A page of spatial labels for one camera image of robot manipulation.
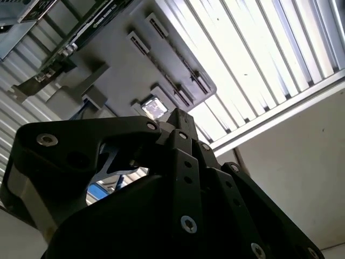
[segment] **screw hole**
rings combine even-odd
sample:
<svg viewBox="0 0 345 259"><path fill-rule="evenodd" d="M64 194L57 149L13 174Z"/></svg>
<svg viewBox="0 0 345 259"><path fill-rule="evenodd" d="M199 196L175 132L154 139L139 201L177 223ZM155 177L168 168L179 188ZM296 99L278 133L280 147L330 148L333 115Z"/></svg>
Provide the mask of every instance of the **screw hole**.
<svg viewBox="0 0 345 259"><path fill-rule="evenodd" d="M191 163L190 163L190 162L187 162L187 161L184 162L184 165L187 166L188 168L191 168L191 167L192 167Z"/></svg>
<svg viewBox="0 0 345 259"><path fill-rule="evenodd" d="M233 203L235 203L236 206L240 207L241 203L237 199L233 199Z"/></svg>
<svg viewBox="0 0 345 259"><path fill-rule="evenodd" d="M52 138L50 138L50 137L43 137L42 139L43 139L43 141L46 142L46 143L51 143L51 142L53 142Z"/></svg>
<svg viewBox="0 0 345 259"><path fill-rule="evenodd" d="M180 137L183 138L183 139L187 139L187 138L188 138L187 135L184 134L183 132L180 132L179 135L180 135Z"/></svg>
<svg viewBox="0 0 345 259"><path fill-rule="evenodd" d="M193 182L192 179L190 179L188 176L184 178L184 181L188 183L189 185Z"/></svg>
<svg viewBox="0 0 345 259"><path fill-rule="evenodd" d="M260 250L260 248L256 247L255 251L257 252L258 255L263 255L263 252Z"/></svg>

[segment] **silver metal part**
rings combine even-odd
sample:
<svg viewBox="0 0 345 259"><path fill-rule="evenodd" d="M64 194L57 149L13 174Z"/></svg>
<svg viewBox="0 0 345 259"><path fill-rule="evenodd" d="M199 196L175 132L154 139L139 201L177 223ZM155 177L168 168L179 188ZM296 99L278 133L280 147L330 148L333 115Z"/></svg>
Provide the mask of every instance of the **silver metal part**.
<svg viewBox="0 0 345 259"><path fill-rule="evenodd" d="M202 147L203 147L206 151L210 151L210 150L211 150L211 148L210 148L208 145L206 145L206 144L202 144Z"/></svg>
<svg viewBox="0 0 345 259"><path fill-rule="evenodd" d="M237 166L231 165L231 168L237 173L239 172L239 169Z"/></svg>
<svg viewBox="0 0 345 259"><path fill-rule="evenodd" d="M36 138L37 143L45 147L53 147L56 146L59 140L52 134L40 134Z"/></svg>
<svg viewBox="0 0 345 259"><path fill-rule="evenodd" d="M261 246L259 246L258 244L252 243L251 247L252 247L253 253L256 255L258 259L266 259L266 254L261 248Z"/></svg>
<svg viewBox="0 0 345 259"><path fill-rule="evenodd" d="M312 248L308 248L310 254L315 258L315 259L319 259L319 256L316 254L316 252L312 249Z"/></svg>
<svg viewBox="0 0 345 259"><path fill-rule="evenodd" d="M147 123L147 126L148 126L151 130L157 129L156 125L154 125L154 124L152 124L152 123L150 123L150 122Z"/></svg>
<svg viewBox="0 0 345 259"><path fill-rule="evenodd" d="M187 135L184 134L183 132L180 132L179 135L180 135L180 137L183 138L183 139L187 139L187 138L188 138Z"/></svg>
<svg viewBox="0 0 345 259"><path fill-rule="evenodd" d="M195 234L197 231L196 223L190 216L181 217L181 226L190 234Z"/></svg>

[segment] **rectangular slot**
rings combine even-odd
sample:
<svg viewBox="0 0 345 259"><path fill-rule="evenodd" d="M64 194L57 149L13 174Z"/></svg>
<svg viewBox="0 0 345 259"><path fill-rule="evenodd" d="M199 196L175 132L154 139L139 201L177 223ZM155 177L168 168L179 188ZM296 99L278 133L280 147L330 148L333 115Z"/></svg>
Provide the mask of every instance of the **rectangular slot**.
<svg viewBox="0 0 345 259"><path fill-rule="evenodd" d="M165 39L169 35L154 13L151 13L146 20L152 25L162 39Z"/></svg>
<svg viewBox="0 0 345 259"><path fill-rule="evenodd" d="M133 43L136 49L140 51L144 56L147 56L149 53L149 48L145 46L144 42L138 37L138 35L132 31L128 36L129 40Z"/></svg>

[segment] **ceiling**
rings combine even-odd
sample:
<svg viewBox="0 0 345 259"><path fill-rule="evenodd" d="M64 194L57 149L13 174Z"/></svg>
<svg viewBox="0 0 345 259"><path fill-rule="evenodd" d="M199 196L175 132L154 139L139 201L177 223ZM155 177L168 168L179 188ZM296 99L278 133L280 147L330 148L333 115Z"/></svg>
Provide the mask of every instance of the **ceiling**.
<svg viewBox="0 0 345 259"><path fill-rule="evenodd" d="M214 96L188 111L200 139L220 155L344 77L339 10L336 2L317 0L134 1L77 53L78 61L108 63L111 68L96 82L107 105L120 116L138 114L133 101L147 99L153 85L167 81L131 46L130 31L147 41L174 81L190 80L167 41L145 22L153 12L193 69L205 71L217 87Z"/></svg>

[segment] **bright light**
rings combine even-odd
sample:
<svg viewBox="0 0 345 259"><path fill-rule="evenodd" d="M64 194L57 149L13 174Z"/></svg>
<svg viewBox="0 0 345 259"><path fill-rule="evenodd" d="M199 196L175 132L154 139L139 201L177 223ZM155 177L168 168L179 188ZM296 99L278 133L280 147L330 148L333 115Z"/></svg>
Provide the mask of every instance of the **bright light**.
<svg viewBox="0 0 345 259"><path fill-rule="evenodd" d="M168 112L168 109L157 97L153 97L147 101L142 106L142 109L145 111L147 116L153 120L159 119Z"/></svg>

